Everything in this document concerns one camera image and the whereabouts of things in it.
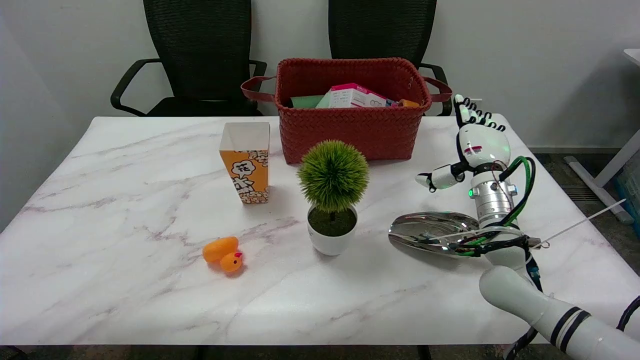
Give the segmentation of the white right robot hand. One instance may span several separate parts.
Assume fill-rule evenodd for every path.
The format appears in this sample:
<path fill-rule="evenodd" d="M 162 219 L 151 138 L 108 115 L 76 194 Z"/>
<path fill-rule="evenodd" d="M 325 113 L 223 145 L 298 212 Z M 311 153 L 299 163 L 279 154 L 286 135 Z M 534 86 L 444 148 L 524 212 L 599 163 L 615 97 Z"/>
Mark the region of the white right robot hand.
<path fill-rule="evenodd" d="M 511 162 L 511 146 L 505 135 L 506 126 L 492 120 L 491 112 L 478 111 L 470 98 L 456 94 L 452 100 L 458 133 L 455 150 L 458 162 L 419 173 L 418 184 L 431 193 L 461 183 L 466 173 L 503 173 Z"/>

